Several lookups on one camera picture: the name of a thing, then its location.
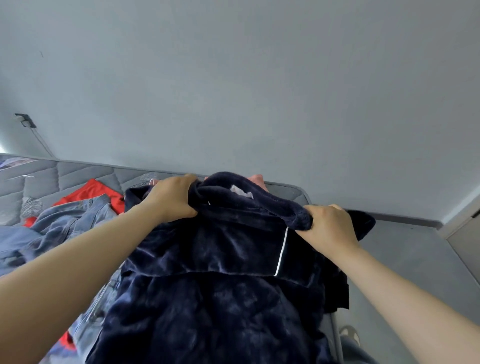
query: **pink fabric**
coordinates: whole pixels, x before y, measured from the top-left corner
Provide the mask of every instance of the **pink fabric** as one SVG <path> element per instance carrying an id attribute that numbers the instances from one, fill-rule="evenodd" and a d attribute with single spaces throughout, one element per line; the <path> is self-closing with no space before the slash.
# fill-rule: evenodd
<path id="1" fill-rule="evenodd" d="M 253 176 L 247 178 L 247 180 L 252 181 L 252 182 L 255 183 L 257 186 L 262 187 L 265 191 L 268 192 L 267 186 L 265 186 L 265 181 L 264 181 L 263 175 L 261 175 L 261 174 L 254 174 Z"/>

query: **slipper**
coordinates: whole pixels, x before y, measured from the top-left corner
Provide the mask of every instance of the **slipper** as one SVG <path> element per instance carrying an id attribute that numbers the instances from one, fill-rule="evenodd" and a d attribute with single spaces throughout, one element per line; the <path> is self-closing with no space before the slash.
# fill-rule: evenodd
<path id="1" fill-rule="evenodd" d="M 350 325 L 343 326 L 340 329 L 340 335 L 344 335 L 351 338 L 357 343 L 358 346 L 360 346 L 360 337 L 358 335 L 358 332 L 355 330 L 353 326 L 350 326 Z"/>

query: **left arm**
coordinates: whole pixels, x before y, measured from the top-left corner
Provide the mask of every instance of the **left arm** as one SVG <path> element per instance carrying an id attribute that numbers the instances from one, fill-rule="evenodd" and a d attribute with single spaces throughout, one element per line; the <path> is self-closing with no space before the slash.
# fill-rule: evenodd
<path id="1" fill-rule="evenodd" d="M 38 363 L 152 229 L 193 217 L 193 175 L 160 181 L 130 211 L 0 278 L 0 357 Z"/>

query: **dark blue velvet robe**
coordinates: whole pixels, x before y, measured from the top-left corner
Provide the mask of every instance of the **dark blue velvet robe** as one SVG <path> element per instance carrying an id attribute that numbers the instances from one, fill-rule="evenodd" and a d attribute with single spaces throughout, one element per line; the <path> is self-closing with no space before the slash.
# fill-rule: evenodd
<path id="1" fill-rule="evenodd" d="M 127 190 L 126 210 L 150 188 Z M 311 227 L 308 211 L 228 172 L 195 182 L 189 204 L 198 216 L 157 226 L 125 262 L 87 362 L 332 363 L 319 326 L 348 306 L 348 285 L 294 231 Z M 375 224 L 349 214 L 359 239 Z"/>

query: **gray quilted mattress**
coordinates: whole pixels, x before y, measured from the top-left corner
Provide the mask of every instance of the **gray quilted mattress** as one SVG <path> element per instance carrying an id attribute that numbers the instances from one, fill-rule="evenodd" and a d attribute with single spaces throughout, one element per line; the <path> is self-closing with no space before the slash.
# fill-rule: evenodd
<path id="1" fill-rule="evenodd" d="M 53 160 L 35 160 L 10 167 L 0 170 L 0 226 L 21 225 L 25 218 L 38 216 L 44 209 L 82 187 L 91 178 L 124 193 L 129 187 L 147 184 L 151 178 L 161 180 L 175 175 L 182 173 Z M 310 202 L 305 191 L 299 187 L 272 182 L 265 184 L 270 193 L 278 197 L 295 201 L 300 205 Z M 332 354 L 341 362 L 342 355 L 334 315 L 324 316 L 322 331 L 330 340 Z"/>

